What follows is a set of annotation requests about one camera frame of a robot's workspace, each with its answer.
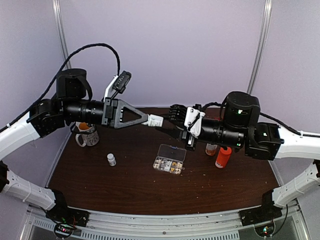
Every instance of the black cylindrical tube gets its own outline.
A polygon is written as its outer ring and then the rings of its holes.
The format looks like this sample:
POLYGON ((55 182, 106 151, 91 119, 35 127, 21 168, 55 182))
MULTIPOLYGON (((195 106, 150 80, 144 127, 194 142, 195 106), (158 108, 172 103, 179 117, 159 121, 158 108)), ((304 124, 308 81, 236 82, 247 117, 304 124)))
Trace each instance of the black cylindrical tube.
POLYGON ((63 103, 63 116, 70 122, 101 125, 104 115, 102 101, 68 101, 63 103))
POLYGON ((204 143, 239 149, 244 145, 245 135, 239 131, 229 130, 224 126, 223 121, 203 118, 201 122, 201 132, 197 140, 204 143))

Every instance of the black joint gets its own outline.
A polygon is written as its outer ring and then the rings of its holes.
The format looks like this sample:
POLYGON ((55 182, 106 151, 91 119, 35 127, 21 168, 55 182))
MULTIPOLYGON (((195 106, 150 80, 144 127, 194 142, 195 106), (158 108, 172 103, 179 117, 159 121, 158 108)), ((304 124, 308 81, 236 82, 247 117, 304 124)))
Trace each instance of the black joint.
POLYGON ((239 211, 243 226, 259 224, 282 216, 281 208, 274 206, 273 191, 272 189, 262 195, 261 206, 239 211))
POLYGON ((57 222, 66 222, 69 225, 86 227, 89 219, 89 212, 69 208, 65 196, 61 191, 52 190, 55 197, 55 206, 46 211, 46 217, 57 222))
POLYGON ((313 164, 315 164, 316 169, 318 170, 318 172, 317 172, 317 174, 316 174, 316 177, 317 177, 317 178, 320 178, 320 160, 314 160, 314 161, 313 161, 313 164))
POLYGON ((131 73, 123 71, 120 76, 114 82, 112 89, 116 91, 116 94, 112 96, 114 98, 117 94, 122 94, 126 90, 126 86, 131 79, 131 73))
POLYGON ((4 189, 5 185, 9 184, 7 179, 7 172, 9 171, 8 166, 4 164, 3 161, 0 161, 0 193, 4 189))
POLYGON ((32 107, 27 123, 32 124, 41 138, 65 126, 63 114, 50 99, 43 99, 32 107))
POLYGON ((197 110, 201 110, 201 104, 195 104, 193 107, 192 107, 193 109, 197 109, 197 110))

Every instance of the orange bottle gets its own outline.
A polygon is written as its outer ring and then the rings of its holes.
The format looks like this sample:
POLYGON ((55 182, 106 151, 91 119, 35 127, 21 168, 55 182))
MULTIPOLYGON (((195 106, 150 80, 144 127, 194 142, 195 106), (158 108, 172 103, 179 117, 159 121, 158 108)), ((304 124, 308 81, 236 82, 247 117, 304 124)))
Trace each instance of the orange bottle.
POLYGON ((219 154, 215 160, 215 166, 219 169, 223 169, 227 165, 229 158, 231 156, 231 153, 232 153, 231 147, 227 147, 226 150, 220 147, 219 154))

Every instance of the white backdrop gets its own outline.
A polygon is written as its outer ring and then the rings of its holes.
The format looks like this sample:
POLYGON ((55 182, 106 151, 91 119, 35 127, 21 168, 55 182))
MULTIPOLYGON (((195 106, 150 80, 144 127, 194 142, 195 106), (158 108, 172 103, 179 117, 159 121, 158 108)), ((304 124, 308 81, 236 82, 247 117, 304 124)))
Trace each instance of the white backdrop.
MULTIPOLYGON (((132 73, 124 99, 134 106, 193 105, 246 91, 257 51, 264 0, 60 1, 68 50, 103 42, 132 73)), ((101 47, 75 56, 95 99, 116 74, 101 47)))

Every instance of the wooden tabletop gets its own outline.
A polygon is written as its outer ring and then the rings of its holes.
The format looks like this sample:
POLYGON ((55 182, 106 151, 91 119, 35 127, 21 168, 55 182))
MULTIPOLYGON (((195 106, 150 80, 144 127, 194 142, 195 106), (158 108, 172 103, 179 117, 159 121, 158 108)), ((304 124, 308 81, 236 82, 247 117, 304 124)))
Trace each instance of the wooden tabletop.
MULTIPOLYGON (((218 111, 209 108, 207 114, 216 117, 218 111)), ((186 153, 181 175, 175 175, 155 170, 153 163, 161 144, 183 148, 183 142, 143 125, 98 127, 98 134, 99 143, 91 147, 79 147, 71 136, 49 184, 71 207, 142 215, 212 213, 260 205, 262 194, 278 187, 268 161, 245 157, 243 150, 219 169, 216 156, 206 155, 206 144, 199 142, 186 153), (108 153, 116 166, 109 166, 108 153)))

